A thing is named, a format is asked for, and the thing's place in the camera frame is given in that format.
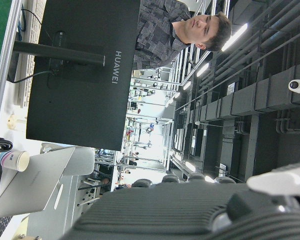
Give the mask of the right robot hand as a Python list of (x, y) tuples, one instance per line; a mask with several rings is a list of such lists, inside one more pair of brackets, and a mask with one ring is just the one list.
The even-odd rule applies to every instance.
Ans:
[(300, 162), (236, 183), (168, 175), (105, 194), (65, 240), (300, 240)]

